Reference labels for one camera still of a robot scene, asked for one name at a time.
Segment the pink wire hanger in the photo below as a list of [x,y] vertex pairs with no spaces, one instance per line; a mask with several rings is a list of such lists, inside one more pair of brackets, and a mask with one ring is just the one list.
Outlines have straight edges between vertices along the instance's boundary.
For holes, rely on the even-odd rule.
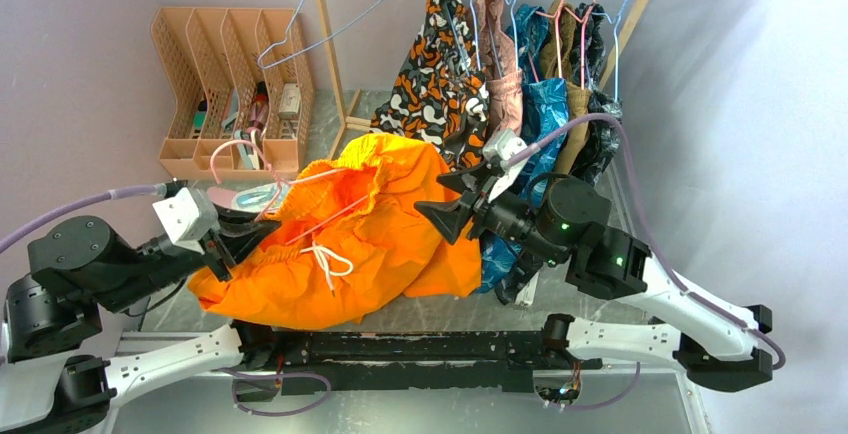
[[[258,155],[260,160],[263,162],[265,171],[271,176],[271,178],[273,179],[274,185],[277,187],[277,192],[275,193],[275,195],[272,197],[272,199],[270,201],[268,201],[266,203],[266,205],[263,207],[263,209],[257,214],[257,216],[256,216],[257,220],[264,220],[266,218],[267,214],[269,214],[271,212],[271,207],[274,206],[274,204],[276,203],[276,200],[282,194],[284,186],[291,188],[292,186],[305,184],[305,183],[308,183],[308,182],[311,182],[311,181],[314,181],[314,180],[318,180],[318,179],[322,179],[324,177],[328,177],[328,176],[335,174],[335,173],[343,172],[343,169],[334,169],[334,170],[325,171],[325,172],[322,172],[322,173],[319,173],[319,174],[316,174],[316,175],[295,179],[294,181],[289,181],[289,180],[286,180],[280,174],[277,173],[277,171],[273,168],[272,163],[268,160],[267,156],[264,154],[262,149],[254,141],[248,141],[248,140],[236,138],[236,139],[231,139],[231,140],[225,141],[223,144],[216,147],[214,149],[214,151],[212,152],[212,154],[210,155],[209,169],[210,169],[210,172],[213,176],[213,180],[216,184],[220,184],[222,182],[222,178],[218,174],[217,167],[216,167],[217,157],[224,150],[227,150],[230,147],[238,146],[238,145],[247,146],[247,147],[251,148],[255,154]],[[322,228],[323,226],[329,224],[330,222],[340,218],[342,215],[344,215],[345,213],[356,208],[359,204],[365,202],[367,199],[368,199],[368,195],[364,195],[361,198],[359,198],[355,201],[352,201],[351,203],[349,203],[345,207],[339,209],[337,212],[335,212],[331,216],[320,221],[319,223],[317,223],[314,226],[312,226],[311,228],[305,230],[301,234],[290,238],[286,242],[286,244],[291,245],[295,241],[306,237],[308,234],[311,234],[314,231],[316,231],[316,230]]]

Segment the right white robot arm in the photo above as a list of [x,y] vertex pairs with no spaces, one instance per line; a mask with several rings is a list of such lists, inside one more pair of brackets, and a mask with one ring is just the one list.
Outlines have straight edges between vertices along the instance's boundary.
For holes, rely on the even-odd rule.
[[724,393],[772,379],[774,361],[762,348],[772,327],[770,309],[723,302],[666,272],[657,249],[609,225],[611,204],[589,184],[542,174],[545,194],[533,206],[512,192],[496,194],[486,165],[438,181],[459,189],[460,197],[418,201],[415,208],[446,241],[490,233],[512,253],[513,265],[494,285],[500,302],[517,302],[543,265],[565,265],[566,282],[579,292],[655,317],[650,325],[628,325],[552,314],[539,343],[548,366],[603,358],[663,364],[698,386]]

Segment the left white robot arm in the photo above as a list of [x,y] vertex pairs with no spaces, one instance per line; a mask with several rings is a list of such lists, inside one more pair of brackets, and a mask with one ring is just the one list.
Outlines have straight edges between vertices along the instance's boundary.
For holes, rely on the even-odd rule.
[[276,228],[243,213],[190,214],[166,203],[161,235],[128,244],[105,220],[79,216],[28,245],[29,272],[13,282],[1,330],[1,429],[80,433],[110,411],[196,374],[273,363],[277,342],[234,322],[156,351],[105,359],[81,352],[100,313],[121,313],[203,268],[227,279]]

